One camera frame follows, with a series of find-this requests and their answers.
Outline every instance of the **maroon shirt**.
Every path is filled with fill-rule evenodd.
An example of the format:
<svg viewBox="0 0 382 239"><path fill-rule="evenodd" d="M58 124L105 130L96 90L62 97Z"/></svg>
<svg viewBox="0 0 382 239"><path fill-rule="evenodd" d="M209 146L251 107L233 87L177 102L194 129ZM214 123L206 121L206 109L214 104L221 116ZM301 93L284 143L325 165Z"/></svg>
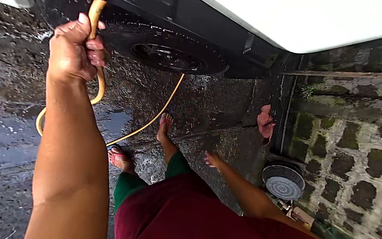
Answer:
<svg viewBox="0 0 382 239"><path fill-rule="evenodd" d="M279 221L238 216L196 173L188 173L127 197L115 216L115 238L312 237Z"/></svg>

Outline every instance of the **hand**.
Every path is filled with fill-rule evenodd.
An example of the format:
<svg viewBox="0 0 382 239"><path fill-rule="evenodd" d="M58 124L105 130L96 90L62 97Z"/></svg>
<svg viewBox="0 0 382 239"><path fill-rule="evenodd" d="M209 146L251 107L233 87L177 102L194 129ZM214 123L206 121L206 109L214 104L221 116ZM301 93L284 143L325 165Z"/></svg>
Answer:
<svg viewBox="0 0 382 239"><path fill-rule="evenodd" d="M98 22L99 29L105 29L102 22ZM50 59L47 76L50 79L66 80L83 78L90 81L97 74L94 66L104 66L103 38L97 36L87 40L91 33L91 23L88 16L79 13L76 21L58 26L50 40Z"/></svg>
<svg viewBox="0 0 382 239"><path fill-rule="evenodd" d="M204 151L206 157L204 158L204 163L209 165L210 168L217 168L223 160L217 153L209 153L207 150Z"/></svg>

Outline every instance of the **asphalt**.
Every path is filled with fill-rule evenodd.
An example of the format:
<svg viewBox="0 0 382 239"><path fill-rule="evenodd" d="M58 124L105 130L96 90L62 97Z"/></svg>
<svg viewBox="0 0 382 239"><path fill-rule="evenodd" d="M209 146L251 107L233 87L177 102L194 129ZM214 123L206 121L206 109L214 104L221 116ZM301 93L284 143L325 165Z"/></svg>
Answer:
<svg viewBox="0 0 382 239"><path fill-rule="evenodd" d="M45 106L52 34L51 26L40 19L39 11L0 4L0 238L22 238L32 209L31 183L40 142L34 121ZM115 49L111 53L112 61L105 68L106 93L93 106L106 142L151 120L180 77L146 67ZM216 150L241 175L260 182L258 173L269 149L261 146L256 116L262 105L272 103L274 118L281 121L287 110L287 99L281 97L285 85L284 78L277 75L257 80L225 79L222 73L187 75L167 107L174 117L173 141L220 200L238 214L241 210L220 173L204 165L202 150ZM96 95L97 82L89 83L88 90ZM153 123L120 142L135 160L140 177L150 184L163 180L166 169L155 140L157 129L158 124ZM110 192L118 174L110 166ZM111 197L109 238L113 237L113 214Z"/></svg>

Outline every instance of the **bare foot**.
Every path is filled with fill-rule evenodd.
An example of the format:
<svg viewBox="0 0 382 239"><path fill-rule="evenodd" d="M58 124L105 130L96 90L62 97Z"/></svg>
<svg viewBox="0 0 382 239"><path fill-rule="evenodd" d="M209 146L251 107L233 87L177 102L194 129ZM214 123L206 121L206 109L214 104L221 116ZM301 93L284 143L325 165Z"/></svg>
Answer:
<svg viewBox="0 0 382 239"><path fill-rule="evenodd" d="M157 132L157 140L161 141L167 138L167 133L169 133L172 127L173 118L167 113L163 113L160 117L159 131Z"/></svg>
<svg viewBox="0 0 382 239"><path fill-rule="evenodd" d="M121 149L113 147L108 151L108 155L109 155L109 161L115 167L120 168L122 172L136 174L135 163L132 160L128 159L125 153Z"/></svg>

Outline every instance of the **person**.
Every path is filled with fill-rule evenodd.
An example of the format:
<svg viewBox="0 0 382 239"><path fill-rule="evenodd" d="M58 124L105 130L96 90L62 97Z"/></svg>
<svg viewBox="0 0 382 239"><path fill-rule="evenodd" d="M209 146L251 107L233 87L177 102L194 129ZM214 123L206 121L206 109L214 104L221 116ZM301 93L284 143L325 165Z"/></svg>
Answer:
<svg viewBox="0 0 382 239"><path fill-rule="evenodd" d="M33 211L25 238L106 238L108 162L120 168L115 197L115 237L129 238L312 238L219 155L204 162L225 177L246 216L222 204L191 169L168 137L173 123L159 121L166 179L148 185L118 147L108 149L97 128L86 82L104 66L103 39L87 40L90 20L54 30L46 76L47 112L33 177Z"/></svg>

